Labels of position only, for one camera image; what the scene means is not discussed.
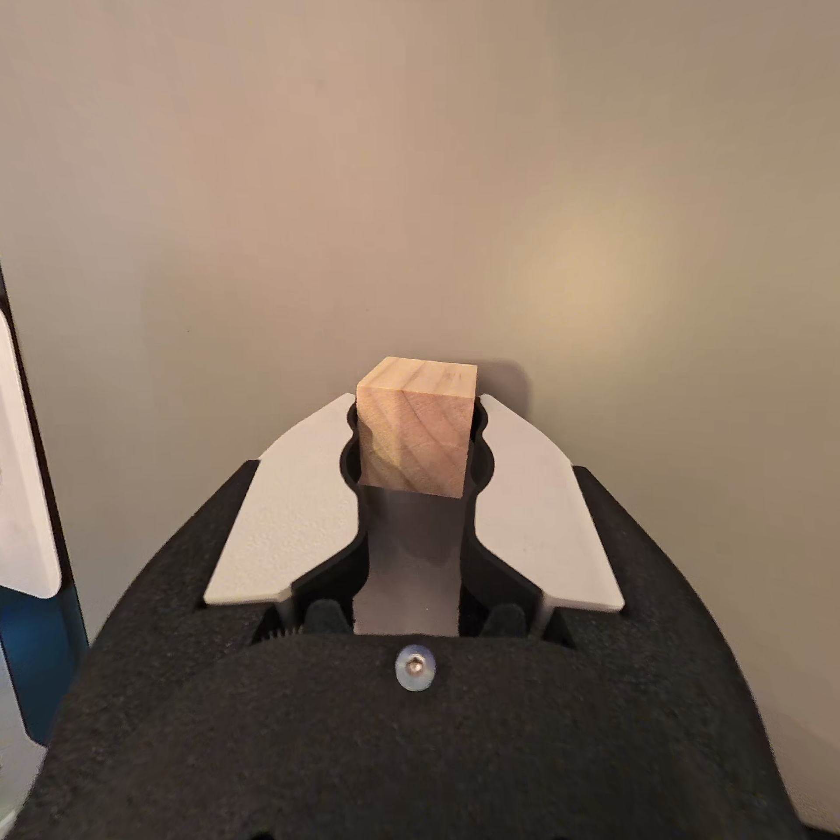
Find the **instruction board on stand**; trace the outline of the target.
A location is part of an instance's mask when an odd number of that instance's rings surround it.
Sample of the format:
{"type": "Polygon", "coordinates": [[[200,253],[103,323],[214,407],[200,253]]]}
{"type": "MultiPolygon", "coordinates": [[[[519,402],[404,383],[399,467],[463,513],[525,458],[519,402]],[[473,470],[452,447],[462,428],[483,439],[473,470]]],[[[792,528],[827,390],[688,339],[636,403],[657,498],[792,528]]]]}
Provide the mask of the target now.
{"type": "Polygon", "coordinates": [[[1,316],[1,585],[49,599],[60,561],[12,330],[1,316]]]}

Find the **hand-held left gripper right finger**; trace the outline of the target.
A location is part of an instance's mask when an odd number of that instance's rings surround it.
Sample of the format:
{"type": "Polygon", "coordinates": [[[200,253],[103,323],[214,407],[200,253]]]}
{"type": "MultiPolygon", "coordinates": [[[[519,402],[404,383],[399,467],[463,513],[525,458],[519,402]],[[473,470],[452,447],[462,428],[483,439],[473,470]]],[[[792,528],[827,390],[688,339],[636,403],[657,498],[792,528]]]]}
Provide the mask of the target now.
{"type": "Polygon", "coordinates": [[[625,599],[565,453],[489,394],[476,399],[470,443],[459,634],[479,635],[505,605],[533,636],[559,610],[619,614],[625,599]]]}

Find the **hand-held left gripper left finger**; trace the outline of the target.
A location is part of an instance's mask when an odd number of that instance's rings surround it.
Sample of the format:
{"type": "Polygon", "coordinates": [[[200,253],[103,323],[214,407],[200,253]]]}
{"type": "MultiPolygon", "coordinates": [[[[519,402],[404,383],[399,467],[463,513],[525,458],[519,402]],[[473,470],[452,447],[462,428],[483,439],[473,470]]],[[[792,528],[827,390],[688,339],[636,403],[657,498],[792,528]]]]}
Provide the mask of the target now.
{"type": "Polygon", "coordinates": [[[319,600],[353,603],[368,578],[355,398],[345,393],[301,420],[259,457],[206,586],[207,606],[268,604],[284,628],[319,600]]]}

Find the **light wooden cube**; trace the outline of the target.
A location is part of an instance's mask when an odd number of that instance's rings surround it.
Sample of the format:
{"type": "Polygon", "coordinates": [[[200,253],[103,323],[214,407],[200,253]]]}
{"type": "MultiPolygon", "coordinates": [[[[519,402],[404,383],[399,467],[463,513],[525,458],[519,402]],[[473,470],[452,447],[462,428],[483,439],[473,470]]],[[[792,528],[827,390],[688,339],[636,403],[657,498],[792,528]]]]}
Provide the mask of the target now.
{"type": "Polygon", "coordinates": [[[360,483],[462,498],[477,380],[475,364],[378,363],[356,386],[360,483]]]}

